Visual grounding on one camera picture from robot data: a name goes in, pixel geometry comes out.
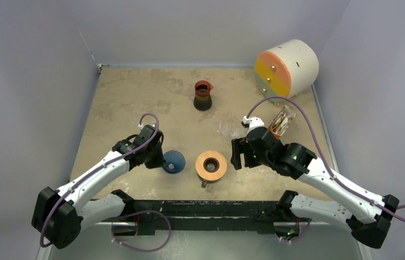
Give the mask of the blue ribbed glass dripper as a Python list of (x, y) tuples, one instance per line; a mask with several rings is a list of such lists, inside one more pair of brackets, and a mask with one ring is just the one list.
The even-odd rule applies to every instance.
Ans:
[(177, 174), (184, 170), (185, 157), (181, 152), (170, 150), (164, 153), (163, 157), (165, 163), (162, 168), (166, 173)]

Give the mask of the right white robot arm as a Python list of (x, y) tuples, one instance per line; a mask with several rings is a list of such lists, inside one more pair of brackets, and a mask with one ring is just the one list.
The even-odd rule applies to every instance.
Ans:
[(392, 216), (387, 210), (395, 212), (399, 204), (395, 196), (380, 196), (361, 188), (326, 169), (323, 160), (305, 146), (283, 144), (265, 127), (250, 131), (246, 137), (233, 139), (231, 144), (230, 162), (236, 170), (268, 166), (281, 176), (308, 184), (332, 198), (322, 201), (287, 190), (277, 205), (281, 219), (297, 217), (336, 225), (350, 231), (358, 242), (374, 249), (381, 248), (391, 227)]

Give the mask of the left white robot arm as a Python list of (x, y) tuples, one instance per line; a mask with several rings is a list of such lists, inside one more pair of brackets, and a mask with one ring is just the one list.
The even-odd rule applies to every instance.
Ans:
[(93, 197), (104, 187), (133, 168), (144, 164), (159, 168), (164, 164), (162, 135), (158, 125), (141, 125), (134, 140), (117, 142), (87, 172), (56, 189), (44, 188), (37, 196), (31, 220), (40, 232), (40, 246), (63, 249), (79, 233), (103, 220), (117, 217), (126, 222), (133, 217), (134, 200), (123, 191), (102, 199)]

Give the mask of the orange coffee filter holder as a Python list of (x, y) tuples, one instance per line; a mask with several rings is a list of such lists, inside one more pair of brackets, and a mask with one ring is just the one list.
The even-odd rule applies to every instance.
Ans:
[(288, 106), (284, 106), (283, 109), (276, 115), (271, 124), (268, 126), (268, 130), (275, 136), (276, 139), (280, 139), (286, 132), (296, 113)]

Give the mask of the red and black pitcher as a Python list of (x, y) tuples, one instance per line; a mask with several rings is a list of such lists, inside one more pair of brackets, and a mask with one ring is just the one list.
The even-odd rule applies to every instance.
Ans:
[(200, 80), (195, 83), (195, 97), (194, 97), (194, 107), (198, 111), (207, 111), (212, 107), (212, 98), (210, 91), (214, 86), (205, 80)]

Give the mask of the round cream drawer cabinet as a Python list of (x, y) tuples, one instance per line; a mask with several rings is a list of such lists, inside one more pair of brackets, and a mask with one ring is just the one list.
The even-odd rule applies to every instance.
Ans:
[(318, 73), (317, 55), (297, 39), (262, 51), (254, 63), (256, 87), (266, 98), (291, 98), (310, 88)]

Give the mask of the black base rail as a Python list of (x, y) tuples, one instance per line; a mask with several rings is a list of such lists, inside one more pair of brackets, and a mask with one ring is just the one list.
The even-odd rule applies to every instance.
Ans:
[(120, 219), (136, 222), (138, 234), (156, 231), (255, 231), (261, 235), (296, 236), (308, 218), (296, 217), (285, 200), (146, 200), (122, 190), (113, 195), (125, 202)]

